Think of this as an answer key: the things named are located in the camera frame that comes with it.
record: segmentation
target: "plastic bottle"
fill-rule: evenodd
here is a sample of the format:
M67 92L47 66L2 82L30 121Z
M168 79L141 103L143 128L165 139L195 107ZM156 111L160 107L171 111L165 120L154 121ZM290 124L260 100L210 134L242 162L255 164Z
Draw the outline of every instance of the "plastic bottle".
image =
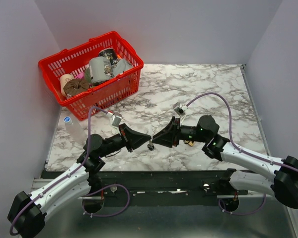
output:
M64 118L65 128L75 142L84 146L86 144L87 135L81 128L78 120L75 117Z

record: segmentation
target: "white marble surface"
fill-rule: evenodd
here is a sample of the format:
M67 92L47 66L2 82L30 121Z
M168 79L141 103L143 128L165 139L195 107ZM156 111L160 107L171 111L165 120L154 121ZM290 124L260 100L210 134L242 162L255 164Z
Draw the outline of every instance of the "white marble surface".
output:
M248 149L266 153L238 65L163 65L146 64L142 69L138 93L117 103L110 110L119 112L133 130L154 135L163 129L176 113L171 109L176 102L186 103L204 92L217 92L224 96L233 115L234 141ZM201 115L212 115L220 125L219 133L228 138L228 113L224 103L216 96L205 96L190 106L191 115L185 125L196 125ZM63 119L70 112L63 108L59 119L51 154L46 165L48 171L64 171L83 152L65 130ZM110 137L116 132L109 119L98 113L91 119L92 133ZM81 122L87 131L87 120ZM203 144L193 147L180 141L178 147L155 145L154 151L143 145L133 153L123 149L118 155L103 158L103 171L147 170L225 170L241 167L208 158Z

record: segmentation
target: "pink object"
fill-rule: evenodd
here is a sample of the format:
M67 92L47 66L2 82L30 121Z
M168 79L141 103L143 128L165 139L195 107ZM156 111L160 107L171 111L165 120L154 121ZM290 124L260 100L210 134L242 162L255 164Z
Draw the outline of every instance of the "pink object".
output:
M80 73L80 74L78 74L75 78L79 78L79 79L82 79L82 78L84 78L84 72L82 72L82 73Z

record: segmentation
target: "gray wall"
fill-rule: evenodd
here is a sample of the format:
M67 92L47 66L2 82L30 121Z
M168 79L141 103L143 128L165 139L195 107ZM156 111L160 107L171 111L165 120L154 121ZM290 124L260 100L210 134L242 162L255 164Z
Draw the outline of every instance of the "gray wall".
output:
M116 30L146 63L246 63L282 0L35 1L60 48Z
M246 67L274 156L298 158L298 0L284 0Z
M33 0L0 0L0 238L14 196L30 191L48 153L59 106L37 62L59 51Z

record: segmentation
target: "orange object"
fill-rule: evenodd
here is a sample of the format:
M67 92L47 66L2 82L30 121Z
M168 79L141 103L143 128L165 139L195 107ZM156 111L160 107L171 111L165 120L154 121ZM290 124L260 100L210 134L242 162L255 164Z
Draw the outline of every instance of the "orange object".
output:
M105 48L114 48L117 54L133 65L133 68L97 87L66 99L61 94L60 77L65 73L76 77L84 72L85 65L90 59L97 57L99 52ZM46 85L54 94L57 102L61 106L67 107L77 119L84 120L88 117L88 111L92 106L105 109L136 93L144 62L125 39L117 32L112 31L91 38L80 46L70 50L64 49L55 55L42 59L38 65Z

